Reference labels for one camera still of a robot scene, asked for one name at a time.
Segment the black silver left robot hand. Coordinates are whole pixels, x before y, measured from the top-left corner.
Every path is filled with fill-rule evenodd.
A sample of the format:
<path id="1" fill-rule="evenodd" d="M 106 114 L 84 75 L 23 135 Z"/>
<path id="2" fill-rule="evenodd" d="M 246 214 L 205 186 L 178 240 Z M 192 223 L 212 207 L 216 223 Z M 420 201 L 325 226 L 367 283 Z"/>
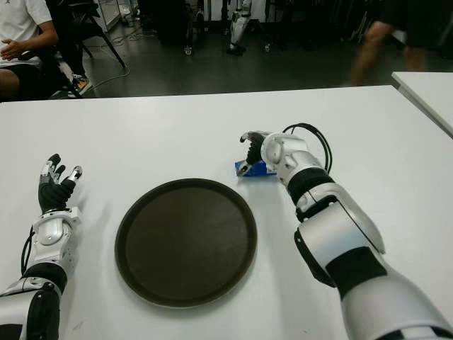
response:
<path id="1" fill-rule="evenodd" d="M 60 164 L 59 154 L 53 154 L 43 165 L 39 175 L 38 202 L 42 214 L 67 209 L 67 201 L 74 192 L 83 169 L 75 166 L 70 174 L 60 180 L 66 166 Z"/>

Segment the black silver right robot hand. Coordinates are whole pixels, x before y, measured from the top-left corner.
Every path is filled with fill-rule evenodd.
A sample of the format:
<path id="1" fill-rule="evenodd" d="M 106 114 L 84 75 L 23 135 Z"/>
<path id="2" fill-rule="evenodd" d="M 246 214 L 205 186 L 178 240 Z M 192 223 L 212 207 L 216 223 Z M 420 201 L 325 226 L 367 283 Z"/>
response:
<path id="1" fill-rule="evenodd" d="M 261 177 L 275 175 L 275 172 L 272 172 L 267 168 L 267 165 L 261 156 L 261 147 L 263 146 L 265 138 L 269 134 L 269 132 L 263 131 L 249 131 L 242 134 L 240 142 L 244 143 L 245 141 L 249 141 L 250 145 L 246 159 L 236 162 L 235 164 L 236 175 L 238 177 Z"/>

